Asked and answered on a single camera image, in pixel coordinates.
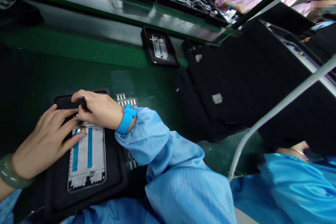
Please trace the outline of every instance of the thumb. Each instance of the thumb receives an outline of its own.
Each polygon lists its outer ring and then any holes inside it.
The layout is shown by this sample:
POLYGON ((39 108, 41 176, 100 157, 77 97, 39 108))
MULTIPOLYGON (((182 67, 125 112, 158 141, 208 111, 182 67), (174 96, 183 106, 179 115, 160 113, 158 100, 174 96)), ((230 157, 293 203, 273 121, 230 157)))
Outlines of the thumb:
POLYGON ((79 133, 74 135, 72 138, 66 140, 64 143, 62 143, 61 152, 65 153, 70 150, 84 136, 84 133, 79 133))

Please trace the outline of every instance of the blue tape strip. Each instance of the blue tape strip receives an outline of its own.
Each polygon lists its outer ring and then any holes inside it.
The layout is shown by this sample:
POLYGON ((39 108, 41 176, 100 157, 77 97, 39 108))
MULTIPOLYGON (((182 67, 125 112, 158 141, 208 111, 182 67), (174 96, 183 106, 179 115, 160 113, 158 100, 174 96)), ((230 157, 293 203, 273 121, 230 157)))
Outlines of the blue tape strip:
POLYGON ((72 172, 76 172, 77 171, 77 165, 78 165, 78 147, 79 147, 79 142, 77 142, 75 144, 75 146, 73 147, 73 159, 72 159, 72 172))
POLYGON ((91 168, 92 167, 92 128, 89 128, 89 133, 88 133, 89 139, 87 140, 87 167, 91 168))
POLYGON ((160 53, 162 55, 162 49, 161 49, 161 43, 159 42, 159 47, 160 47, 160 53))

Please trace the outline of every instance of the green workbench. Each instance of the green workbench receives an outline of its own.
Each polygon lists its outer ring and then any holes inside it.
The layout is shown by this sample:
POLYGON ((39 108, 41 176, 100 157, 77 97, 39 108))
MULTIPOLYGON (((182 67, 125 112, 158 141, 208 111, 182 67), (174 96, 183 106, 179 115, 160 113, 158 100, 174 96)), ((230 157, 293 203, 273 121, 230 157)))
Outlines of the green workbench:
MULTIPOLYGON (((176 70, 147 63, 139 24, 134 26, 101 15, 83 13, 81 9, 65 9, 39 0, 27 1, 40 9, 44 22, 35 27, 0 33, 0 41, 12 49, 9 56, 1 55, 3 66, 6 66, 1 73, 4 87, 1 103, 2 110, 8 115, 5 124, 8 125, 9 135, 1 143, 0 156, 15 151, 32 132, 56 95, 100 87, 109 88, 111 95, 114 95, 110 72, 127 70, 132 76, 139 106, 156 110, 171 130, 198 142, 205 151, 205 162, 213 170, 227 175, 242 133, 219 144, 199 142, 193 131, 184 126, 186 115, 179 106, 175 91, 176 70)), ((171 36, 171 40, 183 67, 187 65, 181 47, 184 24, 180 20, 175 31, 170 30, 170 34, 178 36, 171 36)), ((198 25, 195 25, 195 29, 203 30, 198 25)), ((185 32, 189 33, 184 37, 204 40, 191 30, 185 32)), ((245 147, 237 170, 242 174, 255 172, 255 167, 248 165, 249 158, 252 153, 264 151, 260 136, 255 135, 245 147)), ((145 171, 145 167, 140 167, 129 173, 129 181, 134 181, 139 175, 144 179, 145 171)), ((14 210, 17 219, 43 207, 43 194, 44 173, 20 196, 14 210)))

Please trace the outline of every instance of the blue sleeve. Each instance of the blue sleeve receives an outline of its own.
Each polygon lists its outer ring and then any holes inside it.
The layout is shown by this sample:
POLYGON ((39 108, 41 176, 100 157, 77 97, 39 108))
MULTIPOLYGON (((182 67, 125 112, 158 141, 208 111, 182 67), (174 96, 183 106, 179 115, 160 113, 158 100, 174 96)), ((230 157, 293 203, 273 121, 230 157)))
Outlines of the blue sleeve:
POLYGON ((149 108, 138 108, 135 127, 117 141, 140 165, 148 165, 146 195, 165 223, 236 223, 229 181, 203 162, 197 144, 163 124, 149 108))
POLYGON ((0 224, 14 223, 12 210, 21 194, 22 190, 16 190, 0 203, 0 224))
POLYGON ((266 154, 265 159, 261 176, 294 223, 334 223, 336 189, 320 170, 289 155, 266 154))

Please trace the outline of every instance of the hand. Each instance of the hand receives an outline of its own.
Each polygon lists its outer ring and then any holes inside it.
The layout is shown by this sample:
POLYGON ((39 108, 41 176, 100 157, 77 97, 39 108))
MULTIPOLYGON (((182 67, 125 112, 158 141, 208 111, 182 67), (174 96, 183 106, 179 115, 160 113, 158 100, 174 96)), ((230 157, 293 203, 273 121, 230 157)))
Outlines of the hand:
POLYGON ((244 11, 244 5, 232 5, 232 9, 236 10, 240 14, 245 14, 246 12, 244 11))
POLYGON ((85 135, 76 134, 62 143, 79 120, 73 118, 61 126, 65 118, 76 113, 77 109, 56 110, 56 108, 57 105, 54 104, 40 117, 34 131, 12 157, 15 172, 24 179, 31 179, 46 170, 85 135))
MULTIPOLYGON (((78 118, 92 124, 117 130, 124 117, 124 109, 107 94, 97 94, 90 91, 79 90, 74 93, 71 101, 76 102, 79 97, 84 96, 86 105, 91 112, 86 112, 80 105, 78 108, 78 118)), ((129 131, 135 124, 132 121, 129 131)))
MULTIPOLYGON (((293 149, 295 149, 295 150, 300 151, 300 152, 303 153, 303 151, 305 149, 308 149, 309 146, 306 143, 306 141, 302 141, 301 143, 298 143, 298 144, 292 146, 291 148, 293 148, 293 149)), ((305 156, 301 155, 300 153, 296 152, 295 150, 285 149, 285 148, 278 148, 276 150, 276 152, 280 153, 280 154, 286 154, 286 155, 297 157, 298 159, 301 159, 302 161, 305 161, 305 162, 308 161, 305 156)))

